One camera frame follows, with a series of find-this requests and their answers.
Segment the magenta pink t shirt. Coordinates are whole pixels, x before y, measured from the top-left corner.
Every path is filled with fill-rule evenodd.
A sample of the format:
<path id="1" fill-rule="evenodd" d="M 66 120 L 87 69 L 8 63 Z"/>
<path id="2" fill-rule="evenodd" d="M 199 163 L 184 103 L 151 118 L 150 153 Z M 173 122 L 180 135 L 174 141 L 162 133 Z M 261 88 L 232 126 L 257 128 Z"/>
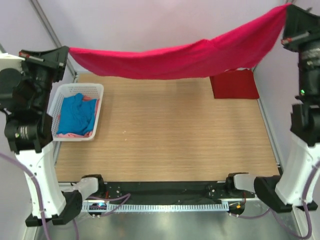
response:
<path id="1" fill-rule="evenodd" d="M 71 47 L 69 54 L 95 75 L 134 80 L 206 78 L 227 70 L 250 69 L 274 47 L 289 6 L 277 6 L 213 39 L 143 52 Z"/>

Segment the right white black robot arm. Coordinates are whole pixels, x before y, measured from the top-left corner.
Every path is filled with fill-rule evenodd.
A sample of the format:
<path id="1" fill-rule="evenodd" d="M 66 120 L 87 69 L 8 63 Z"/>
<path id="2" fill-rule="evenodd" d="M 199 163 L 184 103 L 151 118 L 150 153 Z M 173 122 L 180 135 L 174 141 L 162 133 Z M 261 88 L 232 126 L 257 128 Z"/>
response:
<path id="1" fill-rule="evenodd" d="M 291 150 L 282 175 L 269 177 L 231 173 L 225 192 L 237 198 L 253 192 L 277 213 L 293 207 L 315 211 L 313 191 L 320 176 L 320 17 L 290 4 L 286 8 L 281 44 L 298 53 L 299 103 L 292 105 Z"/>

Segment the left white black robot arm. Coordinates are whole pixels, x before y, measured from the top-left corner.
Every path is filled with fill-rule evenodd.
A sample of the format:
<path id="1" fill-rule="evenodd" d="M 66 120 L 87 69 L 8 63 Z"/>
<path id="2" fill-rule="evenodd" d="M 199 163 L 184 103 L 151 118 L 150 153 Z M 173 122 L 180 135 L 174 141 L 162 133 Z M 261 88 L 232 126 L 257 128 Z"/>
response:
<path id="1" fill-rule="evenodd" d="M 47 113 L 52 85 L 63 79 L 69 48 L 21 50 L 0 58 L 0 110 L 5 114 L 4 135 L 15 154 L 32 200 L 28 227 L 47 222 L 66 225 L 81 212 L 90 196 L 101 200 L 106 187 L 101 175 L 85 175 L 69 190 L 60 189 L 53 163 L 52 117 Z"/>

